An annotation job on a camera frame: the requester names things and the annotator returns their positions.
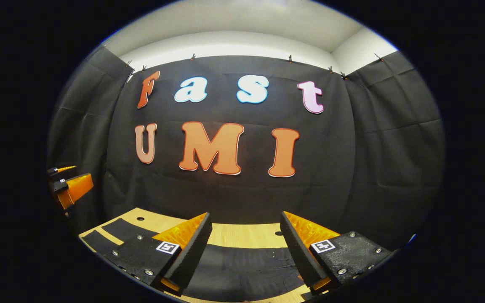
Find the black mat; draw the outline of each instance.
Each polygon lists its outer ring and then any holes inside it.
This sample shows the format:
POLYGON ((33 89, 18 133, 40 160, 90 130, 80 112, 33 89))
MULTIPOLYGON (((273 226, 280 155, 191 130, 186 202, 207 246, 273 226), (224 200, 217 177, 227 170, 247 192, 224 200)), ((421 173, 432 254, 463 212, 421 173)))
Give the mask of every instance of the black mat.
MULTIPOLYGON (((102 229, 123 242, 138 234, 144 237, 157 234, 123 219, 102 229)), ((83 240, 98 253, 117 246, 96 231, 83 240)), ((223 302, 262 300, 302 286, 298 275, 287 248, 242 249, 208 244, 183 295, 223 302)))

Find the white letter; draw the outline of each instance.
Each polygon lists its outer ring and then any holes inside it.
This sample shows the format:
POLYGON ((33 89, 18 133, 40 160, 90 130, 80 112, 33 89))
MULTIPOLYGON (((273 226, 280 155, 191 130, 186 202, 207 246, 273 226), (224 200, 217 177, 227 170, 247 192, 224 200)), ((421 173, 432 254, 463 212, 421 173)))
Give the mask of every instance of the white letter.
POLYGON ((269 80, 263 76, 245 75, 239 79, 237 85, 241 90, 237 92, 237 99, 242 102, 261 103, 267 98, 269 80))
POLYGON ((304 107, 313 114, 321 114, 323 105, 317 104, 316 95, 322 96, 321 89, 316 88, 312 81, 306 81, 297 84, 297 88, 302 90, 302 102, 304 107))
POLYGON ((181 83, 181 89, 175 93, 175 101, 187 102, 190 100, 191 102, 200 102, 207 96, 205 92, 206 86, 207 79, 204 77, 191 77, 181 83))

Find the white ceiling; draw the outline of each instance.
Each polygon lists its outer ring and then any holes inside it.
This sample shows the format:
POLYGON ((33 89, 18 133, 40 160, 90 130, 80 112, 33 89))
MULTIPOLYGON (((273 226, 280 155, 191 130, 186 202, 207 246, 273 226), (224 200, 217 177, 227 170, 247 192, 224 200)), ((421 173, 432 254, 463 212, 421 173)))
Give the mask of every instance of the white ceiling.
POLYGON ((310 0, 181 0, 127 25, 108 39, 106 48, 122 56, 181 35, 245 31, 297 40, 331 53, 362 27, 310 0))

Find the wooden table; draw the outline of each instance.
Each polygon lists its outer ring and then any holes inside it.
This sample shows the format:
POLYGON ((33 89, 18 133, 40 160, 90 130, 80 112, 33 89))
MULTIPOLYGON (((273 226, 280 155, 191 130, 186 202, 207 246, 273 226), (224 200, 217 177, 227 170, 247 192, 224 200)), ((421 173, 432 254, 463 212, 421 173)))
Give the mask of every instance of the wooden table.
MULTIPOLYGON (((167 215, 160 215, 158 213, 152 213, 150 211, 146 211, 143 209, 135 208, 129 211, 128 213, 124 213, 119 217, 116 217, 104 224, 97 226, 96 228, 90 229, 86 232, 83 232, 79 235, 79 238, 82 240, 82 237, 86 236, 92 231, 97 231, 102 236, 106 237, 113 243, 117 245, 123 244, 123 241, 115 238, 111 234, 107 233, 102 226, 105 226, 111 222, 114 222, 116 219, 123 219, 135 226, 139 226, 141 228, 151 230, 154 232, 163 232, 173 226, 176 226, 179 223, 185 221, 185 219, 169 217, 167 215), (144 220, 139 221, 137 218, 142 217, 144 220)), ((282 236, 275 235, 275 232, 280 231, 280 223, 273 223, 273 224, 252 224, 252 225, 241 225, 241 224, 218 224, 212 223, 212 232, 208 240, 208 244, 218 245, 218 246, 225 246, 225 247, 240 247, 240 248, 248 248, 248 249, 264 249, 264 248, 271 248, 271 247, 287 247, 285 240, 282 236)), ((304 302, 304 298, 302 298, 302 294, 310 292, 310 288, 306 287, 306 285, 302 285, 301 287, 292 290, 288 293, 283 295, 279 295, 277 297, 268 298, 265 300, 253 301, 255 303, 300 303, 304 302)), ((196 298, 187 297, 182 295, 178 297, 184 301, 188 301, 191 303, 205 303, 205 302, 215 302, 215 301, 206 301, 196 298)))

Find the black fabric curtain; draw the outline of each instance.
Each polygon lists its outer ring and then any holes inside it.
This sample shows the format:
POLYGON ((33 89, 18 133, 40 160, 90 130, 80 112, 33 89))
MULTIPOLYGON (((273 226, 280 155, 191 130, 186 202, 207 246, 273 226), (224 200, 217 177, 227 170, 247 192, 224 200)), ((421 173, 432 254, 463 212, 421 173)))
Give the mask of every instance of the black fabric curtain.
POLYGON ((101 189, 108 131, 117 98, 132 71, 116 55, 99 47, 77 67, 56 102, 47 167, 77 165, 79 174, 91 173, 94 184, 72 213, 71 222, 78 231, 107 219, 101 189))
POLYGON ((338 232, 356 230, 393 250, 426 217, 441 181, 444 137, 439 111, 421 76, 399 52, 343 80, 325 69, 285 60, 220 56, 136 72, 105 48, 93 52, 63 89, 50 130, 48 166, 78 165, 95 188, 77 204, 84 231, 135 207, 216 223, 276 223, 296 213, 338 232), (143 80, 160 71, 148 105, 137 109, 143 80), (260 104, 236 98, 243 75, 269 80, 260 104), (176 102, 181 82, 205 77, 207 97, 176 102), (314 81, 325 109, 304 108, 297 84, 314 81), (238 123, 237 176, 179 169, 182 123, 199 121, 212 139, 238 123), (157 124, 155 158, 140 162, 134 128, 157 124), (300 133, 289 178, 273 178, 275 128, 300 133))
POLYGON ((356 134, 352 188, 339 232, 358 230, 396 249, 428 215, 439 190, 445 137, 423 78, 400 53, 344 81, 356 134))

